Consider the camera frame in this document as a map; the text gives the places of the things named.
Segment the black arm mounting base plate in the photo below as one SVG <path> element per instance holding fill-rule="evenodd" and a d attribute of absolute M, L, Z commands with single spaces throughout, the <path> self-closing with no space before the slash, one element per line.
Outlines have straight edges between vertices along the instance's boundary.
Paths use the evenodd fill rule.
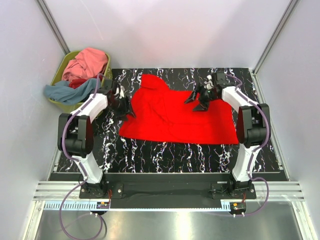
<path fill-rule="evenodd" d="M 236 182 L 230 173 L 106 173 L 102 183 L 86 183 L 81 199 L 122 199 L 135 195 L 201 196 L 213 199 L 255 200 L 257 194 L 248 180 Z"/>

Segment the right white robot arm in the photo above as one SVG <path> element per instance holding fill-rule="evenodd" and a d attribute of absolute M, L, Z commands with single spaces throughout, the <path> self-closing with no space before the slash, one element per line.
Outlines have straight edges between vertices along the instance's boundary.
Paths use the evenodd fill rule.
<path fill-rule="evenodd" d="M 236 136 L 239 151 L 236 164 L 223 190 L 232 198 L 239 198 L 250 190 L 253 169 L 257 155 L 271 136 L 270 108 L 266 103 L 257 103 L 241 92 L 239 86 L 218 84 L 207 89 L 203 85 L 191 92 L 184 101 L 186 104 L 198 100 L 194 112 L 204 112 L 215 100 L 228 103 L 237 112 Z"/>

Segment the bright red t shirt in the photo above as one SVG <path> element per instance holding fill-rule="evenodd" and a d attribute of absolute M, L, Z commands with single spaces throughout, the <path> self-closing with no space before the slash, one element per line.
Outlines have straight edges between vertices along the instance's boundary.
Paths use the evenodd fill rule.
<path fill-rule="evenodd" d="M 190 91 L 171 90 L 165 81 L 143 74 L 128 115 L 119 130 L 121 137 L 184 144 L 238 144 L 232 108 L 214 100 L 207 111 L 194 111 L 197 101 L 185 103 Z"/>

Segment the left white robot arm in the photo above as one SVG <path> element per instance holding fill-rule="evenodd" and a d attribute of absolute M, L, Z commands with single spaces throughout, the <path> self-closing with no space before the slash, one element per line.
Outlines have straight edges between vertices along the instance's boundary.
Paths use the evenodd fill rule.
<path fill-rule="evenodd" d="M 79 168 L 83 182 L 81 190 L 97 198 L 108 193 L 108 183 L 93 154 L 94 130 L 92 122 L 105 109 L 126 121 L 127 115 L 135 116 L 131 99 L 121 94 L 93 93 L 76 110 L 62 113 L 58 118 L 57 147 L 65 157 Z"/>

